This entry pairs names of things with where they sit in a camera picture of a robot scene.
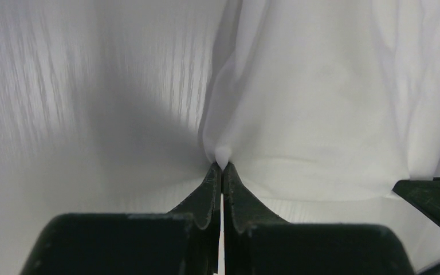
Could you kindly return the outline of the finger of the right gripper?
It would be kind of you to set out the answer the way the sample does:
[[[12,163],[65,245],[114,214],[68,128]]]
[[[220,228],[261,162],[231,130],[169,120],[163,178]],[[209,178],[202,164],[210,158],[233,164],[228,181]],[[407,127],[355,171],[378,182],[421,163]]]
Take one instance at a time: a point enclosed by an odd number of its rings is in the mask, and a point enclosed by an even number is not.
[[[400,180],[392,191],[440,227],[440,177]]]

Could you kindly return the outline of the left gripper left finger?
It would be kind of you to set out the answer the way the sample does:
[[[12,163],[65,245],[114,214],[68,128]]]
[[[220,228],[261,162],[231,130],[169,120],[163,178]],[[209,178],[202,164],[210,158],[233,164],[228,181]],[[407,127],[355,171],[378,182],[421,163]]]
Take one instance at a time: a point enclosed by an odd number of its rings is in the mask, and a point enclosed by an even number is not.
[[[22,274],[214,274],[221,229],[221,176],[162,214],[67,213],[42,230]]]

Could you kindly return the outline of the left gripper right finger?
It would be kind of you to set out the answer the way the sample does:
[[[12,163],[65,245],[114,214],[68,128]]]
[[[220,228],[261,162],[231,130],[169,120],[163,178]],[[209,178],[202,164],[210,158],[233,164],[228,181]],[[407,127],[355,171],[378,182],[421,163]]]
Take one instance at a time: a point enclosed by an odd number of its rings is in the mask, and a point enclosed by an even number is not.
[[[226,274],[413,274],[402,243],[373,224],[290,223],[223,171]]]

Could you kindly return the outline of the white printed t-shirt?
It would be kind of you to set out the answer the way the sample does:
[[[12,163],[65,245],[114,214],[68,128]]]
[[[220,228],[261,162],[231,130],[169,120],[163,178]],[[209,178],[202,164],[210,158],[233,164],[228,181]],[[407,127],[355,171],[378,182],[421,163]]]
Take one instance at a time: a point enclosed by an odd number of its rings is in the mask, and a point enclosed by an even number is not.
[[[240,1],[202,129],[260,196],[355,201],[440,176],[440,1]]]

